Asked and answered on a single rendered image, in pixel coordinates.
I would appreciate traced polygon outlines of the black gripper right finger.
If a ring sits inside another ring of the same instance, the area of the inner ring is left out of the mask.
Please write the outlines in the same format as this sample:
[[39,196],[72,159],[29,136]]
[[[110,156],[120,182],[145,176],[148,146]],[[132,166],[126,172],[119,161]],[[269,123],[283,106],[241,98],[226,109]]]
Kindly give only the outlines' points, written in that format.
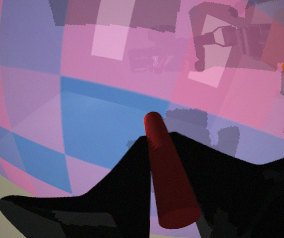
[[200,238],[248,236],[284,192],[284,158],[251,164],[177,131],[169,134],[202,212],[195,221]]

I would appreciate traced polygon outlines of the dark red peg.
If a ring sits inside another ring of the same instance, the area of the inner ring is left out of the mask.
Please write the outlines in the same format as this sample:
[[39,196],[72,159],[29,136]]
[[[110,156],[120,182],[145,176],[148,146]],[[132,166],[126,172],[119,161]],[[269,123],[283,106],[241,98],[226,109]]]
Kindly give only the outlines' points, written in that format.
[[148,141],[153,192],[156,197],[158,223],[162,228],[186,227],[197,221],[202,212],[184,172],[181,158],[174,148],[171,134],[161,114],[151,112],[143,118]]

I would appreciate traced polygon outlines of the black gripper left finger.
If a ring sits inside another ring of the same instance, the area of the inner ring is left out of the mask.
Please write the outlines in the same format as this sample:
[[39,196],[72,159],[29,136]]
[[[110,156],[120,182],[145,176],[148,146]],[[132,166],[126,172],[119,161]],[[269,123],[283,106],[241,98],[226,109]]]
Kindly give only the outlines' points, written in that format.
[[1,197],[0,212],[34,238],[149,238],[151,164],[147,136],[86,194]]

